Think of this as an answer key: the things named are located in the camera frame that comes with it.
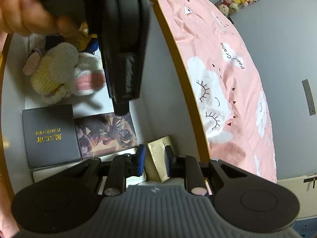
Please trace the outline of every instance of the logo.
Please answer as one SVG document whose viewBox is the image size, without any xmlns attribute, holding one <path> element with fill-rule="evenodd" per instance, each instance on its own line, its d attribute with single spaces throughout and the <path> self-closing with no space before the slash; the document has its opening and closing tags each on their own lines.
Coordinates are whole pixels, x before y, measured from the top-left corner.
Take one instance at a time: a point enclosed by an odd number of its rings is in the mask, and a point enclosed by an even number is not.
<svg viewBox="0 0 317 238">
<path fill-rule="evenodd" d="M 158 188 L 158 187 L 153 187 L 153 188 L 151 188 L 151 192 L 153 192 L 153 193 L 158 193 L 160 190 L 161 190 L 161 189 Z"/>
</svg>

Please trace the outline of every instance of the white wall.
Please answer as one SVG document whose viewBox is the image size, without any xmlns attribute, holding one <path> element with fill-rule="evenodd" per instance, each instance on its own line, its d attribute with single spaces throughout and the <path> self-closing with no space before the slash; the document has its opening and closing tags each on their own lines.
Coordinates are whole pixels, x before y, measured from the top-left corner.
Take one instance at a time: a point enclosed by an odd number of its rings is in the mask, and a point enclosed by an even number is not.
<svg viewBox="0 0 317 238">
<path fill-rule="evenodd" d="M 272 119 L 277 177 L 317 172 L 317 0 L 261 0 L 232 17 L 260 73 Z"/>
</svg>

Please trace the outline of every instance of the hand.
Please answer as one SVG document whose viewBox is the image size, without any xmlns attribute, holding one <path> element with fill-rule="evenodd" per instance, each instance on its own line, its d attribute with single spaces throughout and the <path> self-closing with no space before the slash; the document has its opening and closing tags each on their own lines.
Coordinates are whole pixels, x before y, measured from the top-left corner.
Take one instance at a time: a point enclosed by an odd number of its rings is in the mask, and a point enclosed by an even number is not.
<svg viewBox="0 0 317 238">
<path fill-rule="evenodd" d="M 54 17 L 40 0 L 0 0 L 0 31 L 28 36 L 31 33 L 75 36 L 78 26 L 68 16 Z"/>
</svg>

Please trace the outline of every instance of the eyelash print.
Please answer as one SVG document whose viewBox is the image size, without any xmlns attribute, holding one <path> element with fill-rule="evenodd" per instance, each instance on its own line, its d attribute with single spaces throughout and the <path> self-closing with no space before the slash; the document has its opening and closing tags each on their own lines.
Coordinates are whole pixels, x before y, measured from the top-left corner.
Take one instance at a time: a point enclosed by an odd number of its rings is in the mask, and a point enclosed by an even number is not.
<svg viewBox="0 0 317 238">
<path fill-rule="evenodd" d="M 199 99 L 200 102 L 202 102 L 202 98 L 203 98 L 203 97 L 204 97 L 204 98 L 207 98 L 207 97 L 205 97 L 205 95 L 209 95 L 209 93 L 206 92 L 209 88 L 205 88 L 205 87 L 207 86 L 207 84 L 206 84 L 206 85 L 202 85 L 203 81 L 201 81 L 201 83 L 199 83 L 199 81 L 197 80 L 196 83 L 199 84 L 200 86 L 202 86 L 202 87 L 203 87 L 203 90 L 204 90 L 203 95 L 202 95 L 202 96 L 200 97 L 200 99 Z"/>
<path fill-rule="evenodd" d="M 219 121 L 217 120 L 217 116 L 214 117 L 216 113 L 214 113 L 213 115 L 211 115 L 211 114 L 212 114 L 212 112 L 210 112 L 210 114 L 207 115 L 207 112 L 206 112 L 206 117 L 212 117 L 216 121 L 216 125 L 212 128 L 212 130 L 214 130 L 214 129 L 217 129 L 217 126 L 220 127 L 220 125 L 218 123 Z"/>
<path fill-rule="evenodd" d="M 215 97 L 215 99 L 217 99 L 216 97 Z M 218 99 L 217 99 L 218 100 Z M 218 106 L 220 106 L 220 101 L 218 100 L 218 103 L 219 103 L 219 105 Z"/>
</svg>

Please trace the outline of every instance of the door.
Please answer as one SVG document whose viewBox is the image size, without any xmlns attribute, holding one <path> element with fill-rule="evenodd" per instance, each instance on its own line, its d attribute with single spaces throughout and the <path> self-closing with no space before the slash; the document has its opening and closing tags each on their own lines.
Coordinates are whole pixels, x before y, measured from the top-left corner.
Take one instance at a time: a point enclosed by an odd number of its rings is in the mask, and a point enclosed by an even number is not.
<svg viewBox="0 0 317 238">
<path fill-rule="evenodd" d="M 316 184 L 309 181 L 316 178 Z M 300 203 L 298 220 L 317 217 L 317 174 L 277 180 L 277 184 L 293 192 Z"/>
</svg>

